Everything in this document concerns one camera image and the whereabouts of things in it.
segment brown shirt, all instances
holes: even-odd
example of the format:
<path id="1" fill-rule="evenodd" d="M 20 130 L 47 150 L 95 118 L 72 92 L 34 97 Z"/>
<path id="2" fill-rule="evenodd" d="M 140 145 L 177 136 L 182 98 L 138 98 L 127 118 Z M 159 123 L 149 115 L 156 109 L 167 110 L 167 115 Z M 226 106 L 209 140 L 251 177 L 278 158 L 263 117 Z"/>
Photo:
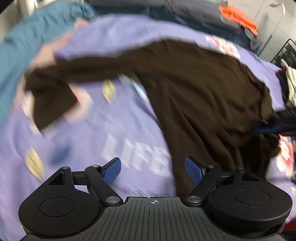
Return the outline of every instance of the brown shirt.
<path id="1" fill-rule="evenodd" d="M 117 58 L 81 58 L 34 71 L 26 89 L 35 96 L 37 127 L 46 127 L 75 104 L 68 83 L 131 72 L 145 87 L 161 124 L 178 195 L 185 197 L 194 188 L 184 170 L 187 156 L 205 166 L 225 171 L 241 166 L 264 177 L 278 138 L 255 133 L 250 123 L 273 114 L 268 88 L 237 59 L 193 43 L 165 40 Z"/>

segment black metal rack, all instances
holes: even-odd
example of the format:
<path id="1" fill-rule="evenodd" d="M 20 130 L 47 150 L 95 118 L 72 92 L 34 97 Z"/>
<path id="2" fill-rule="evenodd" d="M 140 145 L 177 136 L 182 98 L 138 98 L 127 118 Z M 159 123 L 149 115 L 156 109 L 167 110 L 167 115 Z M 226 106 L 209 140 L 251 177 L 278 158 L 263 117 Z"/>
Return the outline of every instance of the black metal rack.
<path id="1" fill-rule="evenodd" d="M 296 43 L 292 39 L 288 39 L 277 55 L 272 59 L 272 63 L 281 68 L 281 59 L 296 69 Z"/>

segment teal fabric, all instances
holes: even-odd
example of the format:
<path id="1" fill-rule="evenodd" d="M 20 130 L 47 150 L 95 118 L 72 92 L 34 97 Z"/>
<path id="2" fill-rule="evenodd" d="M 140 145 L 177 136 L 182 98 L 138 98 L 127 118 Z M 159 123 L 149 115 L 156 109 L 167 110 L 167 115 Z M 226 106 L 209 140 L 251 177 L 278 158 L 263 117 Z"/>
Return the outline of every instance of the teal fabric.
<path id="1" fill-rule="evenodd" d="M 237 32 L 220 28 L 205 22 L 192 20 L 189 18 L 180 17 L 176 14 L 167 12 L 161 7 L 140 7 L 140 6 L 123 6 L 123 7 L 96 7 L 94 6 L 98 15 L 104 15 L 108 13 L 126 13 L 126 14 L 142 14 L 152 17 L 155 20 L 170 21 L 178 24 L 188 26 L 194 30 L 198 30 L 210 35 L 216 35 L 218 37 L 224 38 L 226 40 L 232 41 L 239 46 L 250 50 L 254 53 L 256 50 L 252 50 L 250 46 L 250 39 L 244 32 L 244 28 L 241 28 Z"/>
<path id="2" fill-rule="evenodd" d="M 89 4 L 54 2 L 23 18 L 0 44 L 0 130 L 5 124 L 22 74 L 41 46 L 74 26 L 76 18 L 97 14 Z"/>

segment white wall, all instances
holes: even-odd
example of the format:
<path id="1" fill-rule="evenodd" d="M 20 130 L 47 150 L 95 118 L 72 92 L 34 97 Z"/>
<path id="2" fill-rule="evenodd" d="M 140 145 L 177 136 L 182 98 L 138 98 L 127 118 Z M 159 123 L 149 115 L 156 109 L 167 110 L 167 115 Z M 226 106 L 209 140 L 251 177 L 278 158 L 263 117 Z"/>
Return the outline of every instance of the white wall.
<path id="1" fill-rule="evenodd" d="M 272 8 L 271 3 L 283 3 L 286 14 L 282 16 L 282 7 Z M 229 5 L 248 14 L 258 24 L 263 44 L 273 35 L 260 58 L 271 61 L 289 38 L 296 40 L 296 3 L 293 0 L 229 0 Z"/>
<path id="2" fill-rule="evenodd" d="M 0 14 L 0 42 L 3 40 L 9 29 L 17 23 L 17 10 L 12 3 Z"/>

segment dark teal fabric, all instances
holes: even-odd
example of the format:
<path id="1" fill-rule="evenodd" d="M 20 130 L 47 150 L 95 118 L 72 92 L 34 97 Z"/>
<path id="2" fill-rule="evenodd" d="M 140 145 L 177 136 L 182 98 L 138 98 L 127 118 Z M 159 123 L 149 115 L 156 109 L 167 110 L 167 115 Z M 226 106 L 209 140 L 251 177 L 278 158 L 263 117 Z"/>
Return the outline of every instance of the dark teal fabric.
<path id="1" fill-rule="evenodd" d="M 256 50 L 252 50 L 250 46 L 250 39 L 244 32 L 244 29 L 240 29 L 237 33 L 224 28 L 216 27 L 205 22 L 191 20 L 188 18 L 180 17 L 176 14 L 167 12 L 161 7 L 140 7 L 140 6 L 124 6 L 124 7 L 96 7 L 93 6 L 98 15 L 104 15 L 108 13 L 126 13 L 126 14 L 142 14 L 152 17 L 155 20 L 170 21 L 178 24 L 188 26 L 194 30 L 198 30 L 210 35 L 216 35 L 226 40 L 232 41 L 239 46 L 256 53 Z"/>

